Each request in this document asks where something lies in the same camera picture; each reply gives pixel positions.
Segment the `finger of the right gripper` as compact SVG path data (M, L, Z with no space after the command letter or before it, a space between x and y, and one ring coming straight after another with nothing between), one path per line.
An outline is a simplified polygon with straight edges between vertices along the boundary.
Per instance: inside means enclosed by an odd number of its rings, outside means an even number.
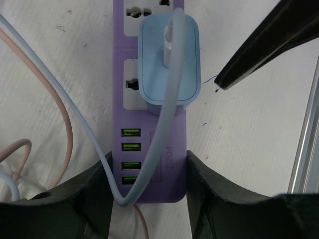
M279 55L319 36L318 0L281 0L215 78L226 90Z

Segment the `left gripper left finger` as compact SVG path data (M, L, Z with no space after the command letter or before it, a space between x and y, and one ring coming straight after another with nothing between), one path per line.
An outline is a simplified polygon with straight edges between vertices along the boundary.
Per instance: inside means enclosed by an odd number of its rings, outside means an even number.
M0 205L2 239L106 239L113 196L101 162L33 198Z

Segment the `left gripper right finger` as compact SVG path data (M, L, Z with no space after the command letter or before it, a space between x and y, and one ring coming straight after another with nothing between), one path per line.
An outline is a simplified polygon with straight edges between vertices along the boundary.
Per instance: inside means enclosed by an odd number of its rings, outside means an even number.
M317 239L318 194L267 197L187 152L187 206L194 239Z

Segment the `purple power strip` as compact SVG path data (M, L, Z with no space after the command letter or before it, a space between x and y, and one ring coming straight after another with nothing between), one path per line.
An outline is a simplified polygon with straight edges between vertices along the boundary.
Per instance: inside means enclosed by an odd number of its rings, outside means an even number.
M113 5L113 174L119 191L131 190L151 145L158 117L138 90L138 33L157 13L184 8L182 0L116 0ZM175 203L186 194L186 113L174 119L169 141L139 203Z

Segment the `blue charger plug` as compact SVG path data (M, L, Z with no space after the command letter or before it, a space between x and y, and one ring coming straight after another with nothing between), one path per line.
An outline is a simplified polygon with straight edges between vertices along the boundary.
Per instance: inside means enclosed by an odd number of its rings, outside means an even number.
M180 79L175 113L178 115L201 90L199 29L180 8L142 21L138 36L139 90L148 110L159 115L169 75Z

